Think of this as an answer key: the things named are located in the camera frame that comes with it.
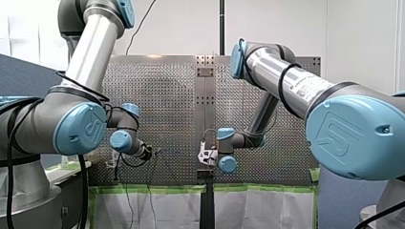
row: green tape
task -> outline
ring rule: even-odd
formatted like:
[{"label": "green tape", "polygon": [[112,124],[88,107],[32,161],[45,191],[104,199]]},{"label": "green tape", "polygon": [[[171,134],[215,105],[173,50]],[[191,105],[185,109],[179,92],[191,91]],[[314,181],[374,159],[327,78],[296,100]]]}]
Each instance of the green tape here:
[{"label": "green tape", "polygon": [[321,174],[321,169],[320,168],[309,169],[309,172],[310,172],[310,178],[312,179],[312,182],[319,181],[319,176]]},{"label": "green tape", "polygon": [[96,192],[93,189],[89,190],[89,219],[90,229],[95,228],[95,208],[96,208]]},{"label": "green tape", "polygon": [[[150,192],[152,194],[193,194],[193,193],[202,193],[204,192],[205,186],[203,185],[185,185],[185,186],[149,186]],[[149,194],[149,190],[144,184],[128,184],[125,188],[125,185],[119,184],[116,186],[98,186],[91,187],[92,192],[97,195],[103,194]]]},{"label": "green tape", "polygon": [[227,192],[246,192],[250,191],[266,191],[266,192],[278,192],[278,193],[313,193],[311,186],[285,186],[277,184],[215,184],[214,192],[227,193]]},{"label": "green tape", "polygon": [[313,189],[313,229],[318,229],[318,198],[319,198],[319,189],[318,186],[312,186]]}]

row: blue joint cap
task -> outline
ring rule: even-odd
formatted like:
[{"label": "blue joint cap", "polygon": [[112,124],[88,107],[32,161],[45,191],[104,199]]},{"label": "blue joint cap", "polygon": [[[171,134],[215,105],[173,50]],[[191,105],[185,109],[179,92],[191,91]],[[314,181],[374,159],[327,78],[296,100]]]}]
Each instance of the blue joint cap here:
[{"label": "blue joint cap", "polygon": [[128,153],[132,147],[132,138],[126,131],[115,131],[110,137],[111,147],[119,153]]},{"label": "blue joint cap", "polygon": [[341,177],[405,174],[405,114],[383,100],[358,94],[328,99],[309,115],[306,134],[316,159]]},{"label": "blue joint cap", "polygon": [[223,139],[232,137],[233,135],[235,135],[235,129],[233,129],[233,128],[220,128],[220,129],[218,129],[217,138],[219,140],[223,140]]},{"label": "blue joint cap", "polygon": [[226,174],[231,174],[235,172],[237,166],[238,162],[233,156],[224,156],[218,162],[218,167],[220,168],[221,171],[223,171]]},{"label": "blue joint cap", "polygon": [[230,56],[230,74],[235,79],[242,79],[244,73],[244,57],[241,52],[245,54],[246,42],[242,41],[241,46],[236,44],[233,47],[232,54]]},{"label": "blue joint cap", "polygon": [[134,114],[136,117],[140,116],[140,107],[134,103],[122,103],[122,108]]},{"label": "blue joint cap", "polygon": [[117,0],[119,12],[122,15],[125,29],[131,29],[135,26],[135,13],[131,0]]},{"label": "blue joint cap", "polygon": [[104,109],[93,102],[72,107],[53,133],[53,147],[63,156],[85,155],[101,142],[107,129]]}]

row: perforated metal panel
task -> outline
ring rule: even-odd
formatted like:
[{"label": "perforated metal panel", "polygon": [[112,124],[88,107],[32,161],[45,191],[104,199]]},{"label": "perforated metal panel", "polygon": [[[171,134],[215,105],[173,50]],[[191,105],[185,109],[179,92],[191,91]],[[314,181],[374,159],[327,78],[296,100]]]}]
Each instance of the perforated metal panel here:
[{"label": "perforated metal panel", "polygon": [[[320,73],[317,57],[299,58],[299,62],[305,69]],[[242,131],[248,124],[262,92],[231,78],[229,57],[215,56],[215,65],[209,67],[214,68],[215,73],[205,79],[197,76],[201,64],[196,63],[197,56],[112,58],[103,92],[114,106],[123,102],[138,104],[141,107],[139,138],[152,144],[154,151],[161,149],[150,166],[121,166],[120,182],[145,183],[151,176],[153,184],[195,184],[197,168],[201,168],[201,164],[196,163],[200,132],[207,126],[234,127]],[[309,168],[315,167],[316,161],[306,145],[304,123],[282,106],[277,116],[277,123],[267,134],[266,146],[253,151],[237,150],[238,171],[225,176],[218,173],[219,182],[309,184]],[[108,139],[112,131],[108,131],[97,149],[97,163],[90,170],[91,185],[114,183],[114,169],[107,169],[105,165],[111,159]],[[129,162],[140,163],[136,159]]]},{"label": "perforated metal panel", "polygon": [[[298,62],[309,72],[320,73],[320,58],[302,57]],[[216,128],[233,127],[243,131],[263,91],[243,80],[230,77],[229,57],[217,57]],[[305,139],[304,121],[288,113],[283,105],[277,121],[266,135],[266,145],[254,150],[235,150],[239,161],[236,173],[216,172],[218,182],[257,182],[277,184],[309,184],[309,168],[316,166]]]},{"label": "perforated metal panel", "polygon": [[[111,60],[103,92],[114,106],[132,102],[140,106],[139,139],[161,149],[150,167],[152,183],[196,182],[194,120],[194,56],[120,56]],[[92,185],[111,184],[114,170],[107,169],[112,149],[105,137],[98,148],[99,163],[91,170]],[[129,159],[139,164],[137,159]],[[119,181],[145,183],[152,168],[121,166]]]}]

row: black pole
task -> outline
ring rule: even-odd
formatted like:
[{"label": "black pole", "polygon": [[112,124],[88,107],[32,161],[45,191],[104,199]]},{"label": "black pole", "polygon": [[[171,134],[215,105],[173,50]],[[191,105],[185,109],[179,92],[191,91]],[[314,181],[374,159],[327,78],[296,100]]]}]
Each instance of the black pole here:
[{"label": "black pole", "polygon": [[220,55],[225,55],[225,0],[220,0]]}]

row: wire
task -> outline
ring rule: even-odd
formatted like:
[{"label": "wire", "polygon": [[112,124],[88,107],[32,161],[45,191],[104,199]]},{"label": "wire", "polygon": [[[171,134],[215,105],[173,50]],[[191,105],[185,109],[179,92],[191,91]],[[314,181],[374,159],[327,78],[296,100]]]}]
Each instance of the wire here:
[{"label": "wire", "polygon": [[83,90],[91,93],[91,94],[95,94],[99,97],[99,100],[102,102],[109,102],[110,98],[108,98],[107,96],[105,96],[104,94],[100,94],[84,85],[81,85],[79,82],[71,79],[70,77],[66,76],[66,72],[65,71],[56,71],[56,74],[59,75],[61,78],[66,79],[74,84],[76,84],[77,86],[79,86],[80,88],[82,88]]},{"label": "wire", "polygon": [[148,189],[148,192],[149,192],[149,202],[151,204],[151,209],[152,209],[153,218],[154,218],[154,222],[155,222],[155,229],[157,229],[158,227],[157,227],[157,222],[156,222],[156,212],[155,212],[155,208],[153,206],[153,201],[152,201],[152,191],[150,189],[150,184],[152,183],[152,178],[155,173],[155,167],[156,167],[156,163],[154,163],[154,166],[152,167],[152,173],[149,176],[149,180],[146,180],[146,188]]},{"label": "wire", "polygon": [[126,50],[126,52],[125,52],[125,55],[128,55],[128,51],[129,51],[129,49],[130,49],[131,46],[132,46],[132,42],[134,42],[134,37],[138,34],[140,28],[142,27],[143,21],[145,20],[146,16],[149,14],[149,11],[152,9],[152,7],[153,7],[153,5],[155,4],[155,2],[156,2],[156,0],[153,0],[153,1],[152,1],[151,5],[149,6],[148,11],[145,13],[145,15],[143,16],[142,20],[140,21],[137,30],[136,30],[136,31],[134,32],[134,34],[132,35],[132,37],[131,37],[131,42],[130,42],[129,45],[128,45],[128,48],[127,48],[127,50]]},{"label": "wire", "polygon": [[125,193],[126,193],[126,195],[127,195],[129,208],[131,209],[131,225],[130,225],[129,228],[128,228],[128,229],[131,229],[132,226],[134,225],[134,209],[132,208],[131,200],[129,199],[128,184],[125,184]]},{"label": "wire", "polygon": [[267,128],[267,130],[265,130],[265,131],[263,131],[263,132],[261,132],[261,133],[258,133],[258,134],[252,134],[252,133],[249,133],[250,135],[266,135],[268,132],[270,132],[271,131],[271,129],[273,129],[273,127],[276,125],[276,122],[277,122],[277,115],[278,115],[278,111],[276,111],[275,112],[275,114],[274,114],[274,118],[273,118],[273,122],[270,124],[270,126]]},{"label": "wire", "polygon": [[116,167],[114,167],[114,180],[118,180],[118,165],[119,165],[119,159],[121,158],[121,154],[122,153],[119,153],[118,159],[116,162]]},{"label": "wire", "polygon": [[13,173],[13,165],[12,165],[12,145],[15,143],[15,135],[23,124],[24,120],[27,118],[28,114],[38,105],[41,103],[43,99],[38,99],[30,105],[27,112],[23,115],[20,121],[12,128],[9,144],[7,145],[7,167],[8,167],[8,192],[7,192],[7,225],[9,229],[14,229],[14,225],[12,222],[12,193],[14,190],[14,173]]},{"label": "wire", "polygon": [[210,131],[216,132],[217,130],[215,130],[215,129],[206,129],[206,130],[203,132],[203,134],[202,134],[202,140],[203,140],[203,141],[205,141],[205,135],[206,135],[206,133],[208,133],[208,132],[210,132]]},{"label": "wire", "polygon": [[378,214],[376,214],[376,215],[374,215],[374,216],[360,222],[354,229],[365,229],[365,228],[367,228],[369,223],[371,223],[373,221],[376,221],[378,219],[381,219],[381,218],[383,218],[383,217],[385,217],[385,216],[387,216],[387,215],[389,215],[389,214],[391,214],[391,213],[393,213],[395,211],[398,211],[399,209],[404,208],[404,207],[405,207],[405,201],[402,201],[402,202],[398,203],[397,205],[394,205],[391,208],[388,208],[388,209],[386,209],[386,210],[384,210],[384,211],[382,211],[382,212],[380,212],[380,213],[378,213]]},{"label": "wire", "polygon": [[254,144],[253,144],[253,142],[252,142],[248,137],[245,136],[245,133],[243,133],[243,132],[236,132],[236,133],[239,133],[239,134],[243,135],[243,136],[244,136],[244,139],[247,139],[247,141],[248,141],[248,142],[250,143],[250,145],[251,145],[251,147],[249,147],[249,148],[250,148],[250,149],[253,149]]},{"label": "wire", "polygon": [[249,67],[247,66],[247,59],[245,58],[245,51],[244,51],[244,49],[242,48],[242,42],[244,42],[244,41],[245,41],[245,40],[244,40],[243,38],[240,38],[238,44],[239,44],[239,52],[241,53],[241,57],[242,57],[243,64],[244,64],[245,69],[246,69],[247,76],[249,76],[249,79],[250,79],[251,83],[253,84],[253,86],[258,87],[258,88],[261,89],[261,90],[265,90],[264,88],[262,88],[262,86],[260,86],[260,85],[256,82],[256,80],[254,80],[254,78],[253,78],[252,75],[250,74],[250,69],[249,69]]},{"label": "wire", "polygon": [[284,77],[286,76],[286,74],[288,73],[288,71],[290,69],[293,68],[300,68],[301,69],[301,65],[297,64],[297,63],[293,63],[293,64],[289,64],[285,69],[283,69],[283,71],[280,74],[280,78],[278,81],[278,95],[280,97],[280,101],[281,103],[283,103],[284,107],[286,108],[287,111],[289,111],[292,115],[301,118],[297,113],[294,112],[294,110],[292,110],[291,107],[289,107],[288,103],[286,102],[286,99],[284,98],[284,90],[283,90],[283,83],[284,83]]},{"label": "wire", "polygon": [[130,164],[128,161],[126,161],[126,160],[124,159],[124,157],[122,156],[122,153],[119,154],[119,157],[121,157],[122,162],[124,162],[124,164],[125,164],[126,166],[129,166],[129,167],[131,167],[131,168],[138,168],[138,167],[144,165],[144,164],[146,163],[146,161],[147,161],[147,160],[143,160],[143,161],[142,161],[140,164],[138,164],[138,165],[132,165],[132,164]]},{"label": "wire", "polygon": [[80,220],[80,229],[86,228],[86,221],[87,221],[87,208],[89,205],[89,185],[87,182],[87,169],[86,169],[86,162],[84,161],[84,156],[79,155],[78,161],[80,163],[80,170],[81,170],[81,179],[82,179],[82,202],[81,202],[81,220]]},{"label": "wire", "polygon": [[106,108],[106,107],[109,107],[110,108],[110,113],[109,113],[109,115],[108,115],[108,118],[107,118],[107,120],[106,120],[106,123],[108,124],[109,122],[110,122],[110,120],[111,120],[111,118],[113,117],[113,110],[120,110],[120,111],[123,111],[123,112],[125,112],[125,113],[127,113],[129,116],[131,116],[133,119],[134,119],[134,121],[135,122],[137,122],[137,125],[138,125],[138,128],[139,128],[139,121],[138,121],[138,118],[134,115],[134,114],[132,114],[131,112],[129,112],[128,110],[126,110],[125,108],[122,108],[122,107],[113,107],[113,106],[111,106],[110,104],[104,104],[104,108]]}]

